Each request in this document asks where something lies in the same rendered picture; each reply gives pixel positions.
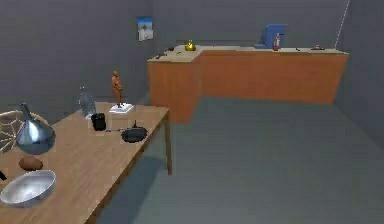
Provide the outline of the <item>black mug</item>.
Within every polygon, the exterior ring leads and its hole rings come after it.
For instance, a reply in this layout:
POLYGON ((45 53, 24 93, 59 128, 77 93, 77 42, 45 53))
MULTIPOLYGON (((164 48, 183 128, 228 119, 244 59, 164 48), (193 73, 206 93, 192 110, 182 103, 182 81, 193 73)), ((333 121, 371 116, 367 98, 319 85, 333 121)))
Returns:
POLYGON ((91 116, 93 129, 95 131, 104 131, 106 129, 106 121, 104 113, 95 113, 91 116))

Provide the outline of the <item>silver metal bowl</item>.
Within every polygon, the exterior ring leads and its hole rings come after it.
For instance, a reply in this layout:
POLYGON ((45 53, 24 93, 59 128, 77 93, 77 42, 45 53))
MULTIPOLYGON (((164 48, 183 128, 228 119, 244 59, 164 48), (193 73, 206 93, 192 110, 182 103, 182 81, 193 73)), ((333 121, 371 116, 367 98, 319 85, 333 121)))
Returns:
POLYGON ((56 174, 51 170, 27 172, 16 177, 0 193, 7 207, 27 208, 39 204, 54 191, 56 174))

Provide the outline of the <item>black frying pan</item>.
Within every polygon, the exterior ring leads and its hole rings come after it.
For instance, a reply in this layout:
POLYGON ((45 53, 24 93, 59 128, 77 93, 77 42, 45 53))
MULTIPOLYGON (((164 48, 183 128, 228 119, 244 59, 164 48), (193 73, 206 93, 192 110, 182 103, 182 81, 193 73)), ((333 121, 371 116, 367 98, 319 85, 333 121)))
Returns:
POLYGON ((128 143, 143 141, 148 135, 148 130, 142 126, 138 126, 137 121, 134 121, 132 127, 115 129, 115 132, 119 132, 122 140, 128 143))

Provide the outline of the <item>orange wooden counter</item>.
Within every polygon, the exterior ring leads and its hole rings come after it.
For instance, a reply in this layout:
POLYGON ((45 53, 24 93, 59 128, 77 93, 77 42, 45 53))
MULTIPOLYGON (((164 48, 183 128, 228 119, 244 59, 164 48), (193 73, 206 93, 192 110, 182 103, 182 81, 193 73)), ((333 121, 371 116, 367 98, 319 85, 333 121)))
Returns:
POLYGON ((335 49, 177 46, 147 61, 151 103, 190 121, 202 96, 331 104, 349 54, 335 49))

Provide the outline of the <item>brown figurine on white base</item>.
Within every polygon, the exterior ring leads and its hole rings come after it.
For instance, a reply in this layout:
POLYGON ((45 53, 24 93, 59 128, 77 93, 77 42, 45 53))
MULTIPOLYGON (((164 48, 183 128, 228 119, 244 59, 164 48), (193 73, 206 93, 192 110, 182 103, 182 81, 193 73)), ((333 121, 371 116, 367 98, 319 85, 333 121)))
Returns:
POLYGON ((112 72, 111 82, 112 82, 112 92, 114 94, 116 104, 111 107, 109 112, 117 113, 117 114, 128 113, 133 108, 133 105, 129 103, 124 103, 122 101, 123 86, 121 84, 119 73, 117 71, 112 72))

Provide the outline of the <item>clear glass bottle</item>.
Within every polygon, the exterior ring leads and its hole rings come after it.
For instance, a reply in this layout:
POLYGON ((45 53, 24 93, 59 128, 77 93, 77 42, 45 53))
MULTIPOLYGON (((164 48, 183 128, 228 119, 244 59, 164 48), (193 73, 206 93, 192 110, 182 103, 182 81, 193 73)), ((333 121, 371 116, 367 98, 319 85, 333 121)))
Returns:
POLYGON ((85 119, 96 113, 95 100, 85 84, 80 85, 79 105, 85 119))

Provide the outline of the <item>blue box appliance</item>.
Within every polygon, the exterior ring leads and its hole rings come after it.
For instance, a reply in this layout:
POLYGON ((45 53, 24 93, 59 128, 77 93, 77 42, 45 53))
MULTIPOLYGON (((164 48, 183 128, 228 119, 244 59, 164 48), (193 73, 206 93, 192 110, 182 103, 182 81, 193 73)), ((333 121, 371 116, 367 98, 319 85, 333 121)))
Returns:
POLYGON ((255 44, 254 48, 272 49, 275 42, 278 42, 278 46, 281 46, 286 29, 287 24, 267 24, 261 42, 259 44, 255 44))

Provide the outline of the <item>wooden table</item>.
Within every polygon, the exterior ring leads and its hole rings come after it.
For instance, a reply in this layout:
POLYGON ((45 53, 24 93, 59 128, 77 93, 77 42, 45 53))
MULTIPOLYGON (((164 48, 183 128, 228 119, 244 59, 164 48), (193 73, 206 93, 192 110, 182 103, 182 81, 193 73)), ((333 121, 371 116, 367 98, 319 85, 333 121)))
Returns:
POLYGON ((92 122, 75 112, 53 125, 56 144, 41 155, 44 167, 56 174, 50 196, 29 208, 0 204, 0 224, 95 224, 103 207, 141 157, 148 139, 126 143, 118 130, 138 124, 153 135, 165 128, 166 154, 171 154, 169 110, 136 105, 127 114, 110 114, 110 103, 99 102, 107 130, 96 132, 92 122))

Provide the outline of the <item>brown potato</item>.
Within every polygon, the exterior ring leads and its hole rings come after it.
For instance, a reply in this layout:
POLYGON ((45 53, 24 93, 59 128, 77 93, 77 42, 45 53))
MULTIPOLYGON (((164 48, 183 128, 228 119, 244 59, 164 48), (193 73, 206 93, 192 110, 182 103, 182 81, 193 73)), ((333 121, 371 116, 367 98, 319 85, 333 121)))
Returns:
POLYGON ((20 159, 19 166, 25 171, 36 171, 43 168, 43 162, 34 156, 24 156, 20 159))

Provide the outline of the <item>wicker chair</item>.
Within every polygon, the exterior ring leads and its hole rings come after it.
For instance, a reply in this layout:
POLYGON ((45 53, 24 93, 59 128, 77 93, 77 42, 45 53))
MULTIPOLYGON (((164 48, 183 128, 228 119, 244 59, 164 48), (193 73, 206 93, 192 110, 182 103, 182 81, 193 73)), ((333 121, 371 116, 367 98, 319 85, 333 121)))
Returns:
MULTIPOLYGON (((48 122, 38 114, 32 113, 32 116, 48 124, 48 122)), ((14 110, 0 114, 0 153, 6 153, 15 147, 19 148, 16 143, 16 137, 23 124, 24 115, 22 111, 14 110)))

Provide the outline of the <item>framed blue wall picture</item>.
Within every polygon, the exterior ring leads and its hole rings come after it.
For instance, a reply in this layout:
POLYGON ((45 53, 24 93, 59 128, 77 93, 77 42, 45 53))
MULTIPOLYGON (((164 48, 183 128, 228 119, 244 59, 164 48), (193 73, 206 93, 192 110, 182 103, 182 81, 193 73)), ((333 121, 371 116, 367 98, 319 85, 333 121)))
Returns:
POLYGON ((151 40, 154 36, 153 20, 151 17, 137 18, 138 41, 151 40))

